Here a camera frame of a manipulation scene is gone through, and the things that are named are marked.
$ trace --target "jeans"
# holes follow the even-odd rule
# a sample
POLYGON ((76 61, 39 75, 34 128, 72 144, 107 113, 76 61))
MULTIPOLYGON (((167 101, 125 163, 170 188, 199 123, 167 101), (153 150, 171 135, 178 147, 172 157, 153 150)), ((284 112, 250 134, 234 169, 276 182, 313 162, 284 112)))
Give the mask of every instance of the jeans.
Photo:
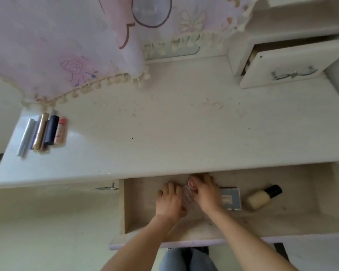
POLYGON ((164 255, 159 271, 217 271, 210 257, 194 248, 172 248, 164 255))

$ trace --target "drawer opening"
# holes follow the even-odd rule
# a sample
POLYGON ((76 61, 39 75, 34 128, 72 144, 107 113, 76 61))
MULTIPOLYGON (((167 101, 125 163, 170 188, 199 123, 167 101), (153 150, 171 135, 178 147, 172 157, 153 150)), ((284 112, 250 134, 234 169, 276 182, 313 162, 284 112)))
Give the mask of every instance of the drawer opening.
POLYGON ((268 51, 268 50, 276 50, 281 48, 288 48, 293 46, 300 46, 300 45, 308 45, 308 44, 315 44, 321 43, 326 41, 332 41, 336 39, 339 34, 334 35, 327 35, 327 36, 318 36, 318 37, 311 37, 311 38, 304 38, 304 39, 293 39, 293 40, 286 40, 286 41, 277 41, 277 42, 269 42, 269 43, 262 43, 254 45, 249 59, 246 62, 245 68, 242 71, 241 76, 244 76, 249 69, 252 61, 255 59, 256 55, 259 52, 268 51))
MULTIPOLYGON (((279 185, 283 193, 256 212, 230 211, 244 227, 265 241, 284 237, 339 233, 339 193, 331 164, 244 169, 214 172, 220 187, 238 187, 242 201, 257 189, 279 185)), ((111 243, 119 249, 155 215, 157 190, 173 180, 180 184, 189 175, 120 180, 120 234, 111 243)), ((162 247, 204 246, 225 243, 222 233, 197 203, 168 234, 162 247)))

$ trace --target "drawer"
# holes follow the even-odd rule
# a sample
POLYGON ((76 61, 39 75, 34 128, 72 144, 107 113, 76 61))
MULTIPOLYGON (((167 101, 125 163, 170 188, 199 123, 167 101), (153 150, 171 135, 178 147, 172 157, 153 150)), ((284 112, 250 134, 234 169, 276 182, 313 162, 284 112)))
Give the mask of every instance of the drawer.
POLYGON ((320 75, 339 59, 339 39, 328 39, 325 36, 255 46, 246 65, 246 73, 240 82, 240 87, 301 81, 320 75), (320 42, 306 43, 314 40, 320 42))
MULTIPOLYGON (((339 236, 339 193, 330 163, 287 167, 214 172, 220 187, 238 187, 241 198, 271 184, 283 193, 252 212, 231 211, 244 227, 267 242, 281 242, 295 236, 339 236)), ((120 235, 110 244, 121 248, 155 215, 157 190, 163 183, 186 184, 189 175, 124 179, 119 182, 120 235)), ((218 228, 201 211, 191 205, 186 217, 169 232, 161 247, 188 247, 223 244, 218 228)))

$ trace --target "forearm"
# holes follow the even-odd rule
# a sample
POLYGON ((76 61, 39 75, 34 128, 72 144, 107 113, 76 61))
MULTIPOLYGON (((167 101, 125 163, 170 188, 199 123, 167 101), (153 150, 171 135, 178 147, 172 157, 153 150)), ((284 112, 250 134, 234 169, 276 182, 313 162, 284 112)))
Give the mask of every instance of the forearm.
POLYGON ((239 225, 225 210, 213 211, 209 216, 224 234, 244 271, 297 270, 259 237, 239 225))
POLYGON ((122 247, 102 268, 102 271, 149 271, 157 251, 173 224, 159 216, 122 247))

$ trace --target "person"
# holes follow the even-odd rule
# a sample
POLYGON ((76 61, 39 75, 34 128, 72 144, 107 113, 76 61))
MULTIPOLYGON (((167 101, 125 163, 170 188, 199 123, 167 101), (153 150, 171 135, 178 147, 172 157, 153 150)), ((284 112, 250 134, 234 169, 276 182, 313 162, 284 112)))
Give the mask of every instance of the person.
MULTIPOLYGON (((239 225, 222 207, 221 192, 208 173, 191 176, 197 185, 193 195, 201 209, 221 230, 244 271, 295 271, 262 239, 239 225)), ((182 206, 182 187, 173 182, 158 191, 156 214, 149 224, 122 247, 102 268, 102 271, 149 271, 159 246, 171 228, 186 215, 182 206)), ((217 270, 203 251, 188 248, 190 262, 186 263, 183 248, 172 248, 163 257, 161 271, 213 271, 217 270)))

